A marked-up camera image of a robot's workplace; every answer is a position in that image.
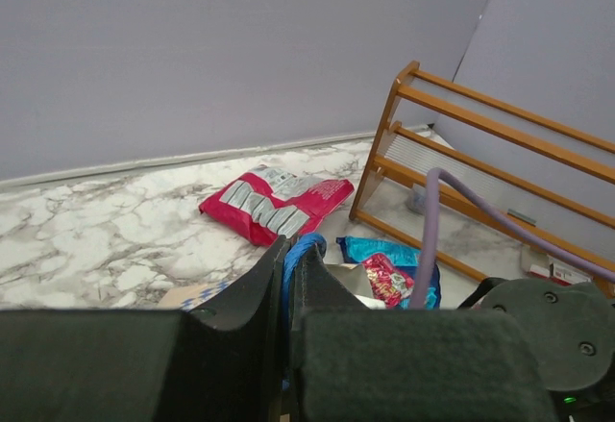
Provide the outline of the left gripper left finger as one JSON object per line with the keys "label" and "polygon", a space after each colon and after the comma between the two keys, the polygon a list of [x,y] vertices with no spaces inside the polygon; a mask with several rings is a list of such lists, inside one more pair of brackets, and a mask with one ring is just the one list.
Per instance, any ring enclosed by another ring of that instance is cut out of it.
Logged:
{"label": "left gripper left finger", "polygon": [[290,243],[185,310],[4,310],[5,421],[276,421]]}

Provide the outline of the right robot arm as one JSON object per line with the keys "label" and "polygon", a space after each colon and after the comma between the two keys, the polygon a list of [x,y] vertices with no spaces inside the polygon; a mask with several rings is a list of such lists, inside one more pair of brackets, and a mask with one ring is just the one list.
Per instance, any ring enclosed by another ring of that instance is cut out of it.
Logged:
{"label": "right robot arm", "polygon": [[614,419],[614,301],[596,285],[486,278],[458,307],[515,319],[560,420]]}

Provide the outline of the pink snack bag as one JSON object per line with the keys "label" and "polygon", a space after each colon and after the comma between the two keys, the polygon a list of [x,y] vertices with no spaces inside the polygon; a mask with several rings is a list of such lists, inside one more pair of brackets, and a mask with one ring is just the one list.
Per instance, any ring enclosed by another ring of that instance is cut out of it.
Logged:
{"label": "pink snack bag", "polygon": [[355,191],[347,179],[297,176],[259,165],[216,191],[198,207],[256,246],[318,229]]}

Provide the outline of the pink red candy bag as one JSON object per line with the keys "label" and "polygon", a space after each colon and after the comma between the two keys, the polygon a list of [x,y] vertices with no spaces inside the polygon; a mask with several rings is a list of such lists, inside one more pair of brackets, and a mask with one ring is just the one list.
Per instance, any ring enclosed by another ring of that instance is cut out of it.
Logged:
{"label": "pink red candy bag", "polygon": [[399,270],[383,253],[377,253],[360,263],[365,269],[376,299],[387,309],[405,310],[409,306],[414,280]]}

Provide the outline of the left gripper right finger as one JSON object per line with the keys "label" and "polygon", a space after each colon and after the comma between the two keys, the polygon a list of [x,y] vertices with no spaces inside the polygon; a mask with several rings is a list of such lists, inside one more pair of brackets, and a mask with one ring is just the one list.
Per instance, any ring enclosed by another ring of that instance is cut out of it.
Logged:
{"label": "left gripper right finger", "polygon": [[553,421],[516,322],[492,310],[311,310],[293,336],[301,421]]}

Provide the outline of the blue checkered paper bag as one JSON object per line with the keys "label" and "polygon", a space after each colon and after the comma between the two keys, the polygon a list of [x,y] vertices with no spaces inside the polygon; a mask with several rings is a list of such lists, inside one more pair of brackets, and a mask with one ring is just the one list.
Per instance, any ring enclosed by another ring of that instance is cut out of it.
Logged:
{"label": "blue checkered paper bag", "polygon": [[256,264],[232,283],[170,289],[159,302],[182,310],[216,331],[213,355],[228,352],[222,374],[238,368],[234,385],[264,382],[286,393],[292,386],[293,336],[311,310],[368,310],[324,263],[319,234],[280,236]]}

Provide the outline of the blue snack bag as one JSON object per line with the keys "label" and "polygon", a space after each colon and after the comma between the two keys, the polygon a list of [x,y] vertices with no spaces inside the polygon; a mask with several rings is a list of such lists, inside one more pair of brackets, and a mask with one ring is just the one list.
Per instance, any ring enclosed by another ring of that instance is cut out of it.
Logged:
{"label": "blue snack bag", "polygon": [[[400,243],[381,239],[341,236],[336,239],[346,263],[359,263],[375,254],[382,253],[389,258],[392,265],[400,272],[415,277],[418,267],[420,251]],[[438,309],[441,304],[440,271],[436,265],[431,274],[430,287],[428,289],[426,308]]]}

